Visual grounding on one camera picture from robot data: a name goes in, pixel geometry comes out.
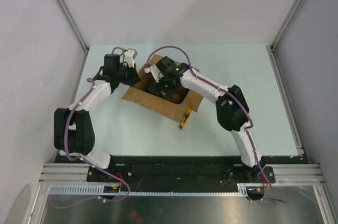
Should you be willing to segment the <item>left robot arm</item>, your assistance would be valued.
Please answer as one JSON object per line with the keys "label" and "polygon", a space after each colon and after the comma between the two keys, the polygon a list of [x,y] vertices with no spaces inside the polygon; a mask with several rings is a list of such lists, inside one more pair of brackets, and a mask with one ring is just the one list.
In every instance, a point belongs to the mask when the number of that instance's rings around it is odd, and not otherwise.
{"label": "left robot arm", "polygon": [[90,115],[120,85],[134,86],[140,82],[136,70],[137,51],[122,49],[122,54],[114,51],[104,56],[104,65],[92,78],[88,92],[67,108],[54,112],[54,147],[62,151],[70,160],[81,158],[99,167],[98,175],[104,181],[112,181],[117,169],[110,165],[111,156],[95,143],[95,132]]}

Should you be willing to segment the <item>brown cardboard express box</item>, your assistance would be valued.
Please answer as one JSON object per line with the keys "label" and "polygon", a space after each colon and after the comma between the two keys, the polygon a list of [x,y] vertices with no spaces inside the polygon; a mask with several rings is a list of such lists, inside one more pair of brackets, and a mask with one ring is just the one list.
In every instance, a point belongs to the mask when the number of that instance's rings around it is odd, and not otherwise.
{"label": "brown cardboard express box", "polygon": [[198,111],[203,97],[184,88],[178,78],[184,72],[190,72],[188,64],[167,56],[154,55],[148,65],[160,66],[165,73],[156,69],[153,76],[150,72],[145,72],[146,65],[143,65],[138,72],[140,82],[129,87],[123,100],[139,104],[176,122],[181,122],[189,109]]}

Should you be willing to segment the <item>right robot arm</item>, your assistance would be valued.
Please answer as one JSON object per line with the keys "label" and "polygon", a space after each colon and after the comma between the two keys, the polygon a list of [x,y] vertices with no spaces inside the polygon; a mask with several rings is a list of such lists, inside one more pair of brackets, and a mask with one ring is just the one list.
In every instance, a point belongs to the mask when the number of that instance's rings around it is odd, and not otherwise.
{"label": "right robot arm", "polygon": [[190,63],[176,65],[169,57],[161,58],[154,65],[146,65],[144,71],[153,76],[155,82],[151,89],[159,97],[168,97],[181,86],[212,102],[216,108],[218,123],[231,133],[240,151],[241,161],[245,166],[245,179],[257,182],[262,176],[266,177],[262,155],[251,133],[254,124],[249,115],[249,107],[238,86],[220,85],[202,76]]}

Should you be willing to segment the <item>yellow utility knife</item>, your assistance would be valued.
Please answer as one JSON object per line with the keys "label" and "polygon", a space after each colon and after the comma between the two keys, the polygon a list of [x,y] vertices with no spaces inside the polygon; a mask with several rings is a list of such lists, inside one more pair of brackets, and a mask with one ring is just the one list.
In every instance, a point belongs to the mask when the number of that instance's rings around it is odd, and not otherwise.
{"label": "yellow utility knife", "polygon": [[179,125],[179,129],[182,130],[185,126],[186,126],[186,123],[190,117],[190,115],[192,114],[193,110],[191,108],[187,108],[186,111],[185,111],[185,114],[180,122],[180,125]]}

